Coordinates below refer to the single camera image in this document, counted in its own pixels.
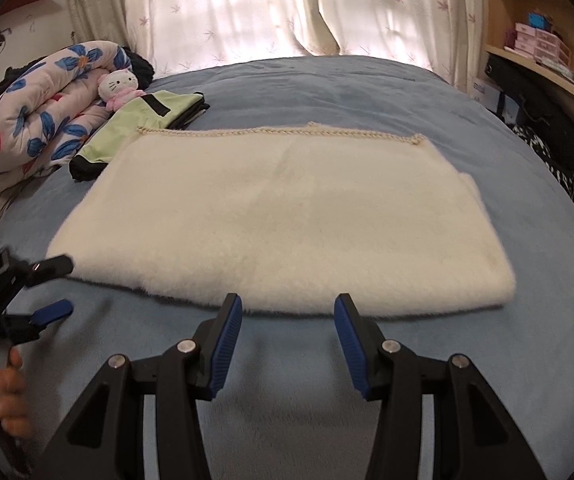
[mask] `black strap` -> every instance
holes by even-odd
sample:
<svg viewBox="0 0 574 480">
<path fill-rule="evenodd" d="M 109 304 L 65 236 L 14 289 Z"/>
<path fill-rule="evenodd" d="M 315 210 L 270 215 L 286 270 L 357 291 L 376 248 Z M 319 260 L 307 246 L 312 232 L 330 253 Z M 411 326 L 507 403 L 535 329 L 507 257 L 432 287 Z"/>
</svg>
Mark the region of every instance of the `black strap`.
<svg viewBox="0 0 574 480">
<path fill-rule="evenodd" d="M 144 96 L 141 96 L 141 99 L 149 105 L 149 108 L 154 110 L 161 117 L 165 117 L 171 111 L 156 99 L 153 94 L 145 94 Z"/>
</svg>

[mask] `sheer white curtain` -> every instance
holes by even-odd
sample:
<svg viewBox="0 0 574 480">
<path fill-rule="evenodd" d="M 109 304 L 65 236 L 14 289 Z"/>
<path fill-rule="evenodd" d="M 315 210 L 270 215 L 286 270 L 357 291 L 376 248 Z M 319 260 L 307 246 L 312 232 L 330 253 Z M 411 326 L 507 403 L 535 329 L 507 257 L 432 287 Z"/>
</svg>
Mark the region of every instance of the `sheer white curtain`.
<svg viewBox="0 0 574 480">
<path fill-rule="evenodd" d="M 341 54 L 422 66 L 467 91 L 478 73 L 483 0 L 320 0 Z"/>
<path fill-rule="evenodd" d="M 362 54 L 467 91 L 483 0 L 126 0 L 132 47 L 157 76 L 271 57 Z"/>
<path fill-rule="evenodd" d="M 126 0 L 126 19 L 130 43 L 157 76 L 338 53 L 317 0 Z"/>
</svg>

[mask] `hand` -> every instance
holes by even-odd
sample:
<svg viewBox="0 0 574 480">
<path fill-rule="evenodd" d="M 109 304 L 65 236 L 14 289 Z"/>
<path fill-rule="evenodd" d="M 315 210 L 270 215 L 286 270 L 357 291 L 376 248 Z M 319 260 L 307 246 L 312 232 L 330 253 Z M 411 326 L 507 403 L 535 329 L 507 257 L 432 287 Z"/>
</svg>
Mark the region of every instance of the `hand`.
<svg viewBox="0 0 574 480">
<path fill-rule="evenodd" d="M 23 398 L 25 378 L 19 371 L 23 359 L 16 347 L 10 350 L 7 368 L 0 370 L 0 423 L 11 436 L 29 438 L 32 427 L 27 418 L 27 403 Z"/>
</svg>

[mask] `metal screw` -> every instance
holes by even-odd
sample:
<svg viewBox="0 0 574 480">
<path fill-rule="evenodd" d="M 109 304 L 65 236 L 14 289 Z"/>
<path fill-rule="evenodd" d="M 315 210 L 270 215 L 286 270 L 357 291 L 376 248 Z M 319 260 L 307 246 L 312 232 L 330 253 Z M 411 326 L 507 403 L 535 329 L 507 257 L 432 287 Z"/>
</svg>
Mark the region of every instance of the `metal screw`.
<svg viewBox="0 0 574 480">
<path fill-rule="evenodd" d="M 180 343 L 176 345 L 179 352 L 183 352 L 183 354 L 189 354 L 196 350 L 196 343 L 191 339 L 183 339 Z"/>
<path fill-rule="evenodd" d="M 110 365 L 112 368 L 120 368 L 127 362 L 125 356 L 122 354 L 112 355 L 108 360 L 107 364 Z"/>
<path fill-rule="evenodd" d="M 451 358 L 451 363 L 456 368 L 467 368 L 469 366 L 469 359 L 467 359 L 467 356 L 458 354 Z"/>
<path fill-rule="evenodd" d="M 394 339 L 385 339 L 382 342 L 382 349 L 390 354 L 400 352 L 400 343 Z"/>
</svg>

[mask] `floral comforter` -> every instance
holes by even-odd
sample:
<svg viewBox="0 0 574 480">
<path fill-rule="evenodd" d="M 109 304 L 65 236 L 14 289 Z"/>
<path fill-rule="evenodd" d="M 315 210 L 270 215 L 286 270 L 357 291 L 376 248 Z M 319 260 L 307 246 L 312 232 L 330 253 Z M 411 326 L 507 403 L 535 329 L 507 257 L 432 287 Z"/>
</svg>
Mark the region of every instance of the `floral comforter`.
<svg viewBox="0 0 574 480">
<path fill-rule="evenodd" d="M 101 75 L 131 68 L 111 41 L 75 44 L 29 68 L 0 96 L 0 192 L 66 164 L 109 118 Z"/>
</svg>

